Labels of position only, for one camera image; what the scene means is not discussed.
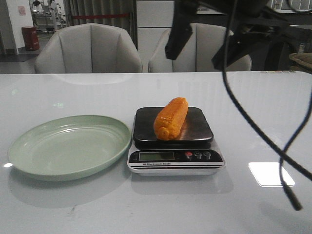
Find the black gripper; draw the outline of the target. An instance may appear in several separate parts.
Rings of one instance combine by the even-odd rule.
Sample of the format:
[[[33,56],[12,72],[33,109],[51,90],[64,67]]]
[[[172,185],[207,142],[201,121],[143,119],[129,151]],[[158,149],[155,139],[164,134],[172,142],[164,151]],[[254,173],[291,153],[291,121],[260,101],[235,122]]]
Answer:
[[[235,20],[238,23],[234,34],[225,36],[224,44],[212,58],[214,68],[219,71],[224,68],[224,60],[230,66],[263,43],[292,39],[290,23],[267,3],[266,0],[175,0],[172,27],[165,46],[166,58],[176,60],[190,39],[198,4],[228,15],[227,29]]]

